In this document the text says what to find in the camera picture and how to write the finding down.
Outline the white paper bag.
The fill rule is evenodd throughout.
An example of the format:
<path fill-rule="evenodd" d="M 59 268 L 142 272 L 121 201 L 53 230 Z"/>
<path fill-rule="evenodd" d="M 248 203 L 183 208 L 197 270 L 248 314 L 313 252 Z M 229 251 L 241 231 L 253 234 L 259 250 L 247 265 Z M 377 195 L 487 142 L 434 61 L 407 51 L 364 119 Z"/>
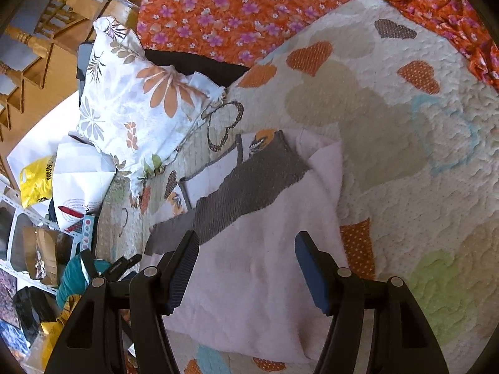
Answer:
<path fill-rule="evenodd" d="M 58 226 L 67 230 L 88 213 L 95 213 L 116 174 L 110 156 L 68 137 L 57 146 L 52 197 Z"/>

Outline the yellow plastic bag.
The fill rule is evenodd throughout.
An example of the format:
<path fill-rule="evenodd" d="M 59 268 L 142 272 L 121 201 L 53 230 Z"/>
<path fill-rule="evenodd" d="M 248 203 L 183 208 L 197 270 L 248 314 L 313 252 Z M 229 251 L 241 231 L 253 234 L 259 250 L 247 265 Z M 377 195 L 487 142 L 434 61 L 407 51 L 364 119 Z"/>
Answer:
<path fill-rule="evenodd" d="M 19 174 L 21 204 L 24 209 L 52 198 L 52 173 L 56 156 L 32 162 Z"/>

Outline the white metal shelf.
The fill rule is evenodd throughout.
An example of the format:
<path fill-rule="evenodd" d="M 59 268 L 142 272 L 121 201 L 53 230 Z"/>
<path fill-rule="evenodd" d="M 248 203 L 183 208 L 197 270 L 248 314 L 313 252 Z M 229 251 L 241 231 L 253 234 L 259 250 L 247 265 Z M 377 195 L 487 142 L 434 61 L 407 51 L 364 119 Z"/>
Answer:
<path fill-rule="evenodd" d="M 1 189 L 1 207 L 12 215 L 8 239 L 5 240 L 5 251 L 1 252 L 1 269 L 27 286 L 34 286 L 55 295 L 56 285 L 46 285 L 40 280 L 31 278 L 26 263 L 28 248 L 25 245 L 28 244 L 28 240 L 24 237 L 25 229 L 43 228 L 55 236 L 55 256 L 59 277 L 62 277 L 64 267 L 72 257 L 80 251 L 93 250 L 95 217 L 87 215 L 69 230 L 61 231 L 57 223 L 41 217 L 36 211 L 24 209 L 20 203 L 19 193 L 12 187 Z"/>

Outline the red floral blanket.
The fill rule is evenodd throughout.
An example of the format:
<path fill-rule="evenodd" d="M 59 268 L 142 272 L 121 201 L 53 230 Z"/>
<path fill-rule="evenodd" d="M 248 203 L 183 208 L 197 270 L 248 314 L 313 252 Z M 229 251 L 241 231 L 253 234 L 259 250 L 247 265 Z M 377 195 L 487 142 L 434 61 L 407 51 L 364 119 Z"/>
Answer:
<path fill-rule="evenodd" d="M 136 26 L 147 49 L 252 66 L 316 19 L 350 0 L 142 0 Z M 498 84 L 498 47 L 468 0 L 385 0 L 446 38 L 469 70 Z"/>

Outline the pale pink knit sweater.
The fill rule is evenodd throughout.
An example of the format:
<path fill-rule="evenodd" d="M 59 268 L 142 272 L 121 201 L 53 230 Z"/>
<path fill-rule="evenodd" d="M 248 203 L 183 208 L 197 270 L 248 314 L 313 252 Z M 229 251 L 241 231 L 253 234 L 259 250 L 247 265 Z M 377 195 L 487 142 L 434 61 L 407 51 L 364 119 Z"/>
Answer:
<path fill-rule="evenodd" d="M 342 145 L 307 130 L 246 133 L 183 178 L 184 212 L 161 207 L 145 247 L 160 261 L 186 231 L 199 256 L 167 330 L 224 352 L 285 363 L 317 359 L 329 319 L 313 302 L 294 250 L 298 233 L 345 265 L 337 203 Z"/>

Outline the heart patterned quilt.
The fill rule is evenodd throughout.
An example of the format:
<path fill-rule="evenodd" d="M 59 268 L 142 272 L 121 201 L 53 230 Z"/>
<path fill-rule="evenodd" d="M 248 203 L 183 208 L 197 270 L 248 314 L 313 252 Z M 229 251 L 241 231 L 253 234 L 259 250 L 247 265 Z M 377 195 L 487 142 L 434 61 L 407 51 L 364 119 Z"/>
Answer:
<path fill-rule="evenodd" d="M 117 178 L 96 255 L 144 251 L 156 223 L 194 207 L 273 129 L 342 144 L 349 266 L 405 279 L 449 371 L 468 372 L 498 325 L 498 95 L 383 0 L 335 9 L 234 82 L 140 205 Z"/>

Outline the wooden chair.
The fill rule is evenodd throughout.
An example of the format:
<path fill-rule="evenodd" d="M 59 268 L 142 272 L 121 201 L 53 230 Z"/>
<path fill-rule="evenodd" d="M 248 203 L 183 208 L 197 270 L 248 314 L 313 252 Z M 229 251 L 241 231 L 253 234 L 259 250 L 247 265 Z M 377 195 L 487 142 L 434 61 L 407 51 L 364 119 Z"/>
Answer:
<path fill-rule="evenodd" d="M 136 25 L 140 0 L 9 0 L 1 5 L 1 175 L 15 187 L 8 155 L 76 85 L 81 43 L 112 15 Z"/>

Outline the teal cloth bundle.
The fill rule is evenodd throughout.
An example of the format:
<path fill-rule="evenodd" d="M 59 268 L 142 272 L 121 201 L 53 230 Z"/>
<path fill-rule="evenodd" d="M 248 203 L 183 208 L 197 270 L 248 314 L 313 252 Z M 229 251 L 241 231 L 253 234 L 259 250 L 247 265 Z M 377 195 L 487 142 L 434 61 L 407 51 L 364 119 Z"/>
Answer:
<path fill-rule="evenodd" d="M 110 262 L 95 259 L 87 251 L 72 257 L 59 280 L 56 293 L 58 307 L 63 309 L 66 300 L 71 295 L 83 295 L 92 278 L 104 273 L 110 267 Z"/>

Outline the white floral pillow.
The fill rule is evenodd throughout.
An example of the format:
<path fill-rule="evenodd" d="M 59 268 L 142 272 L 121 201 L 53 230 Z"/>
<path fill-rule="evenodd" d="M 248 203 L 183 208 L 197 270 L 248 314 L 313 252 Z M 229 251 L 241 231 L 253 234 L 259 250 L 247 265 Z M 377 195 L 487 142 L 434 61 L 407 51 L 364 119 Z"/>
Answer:
<path fill-rule="evenodd" d="M 224 87 L 195 72 L 184 75 L 145 56 L 131 28 L 112 16 L 94 21 L 77 130 L 129 180 L 133 197 L 220 106 Z"/>

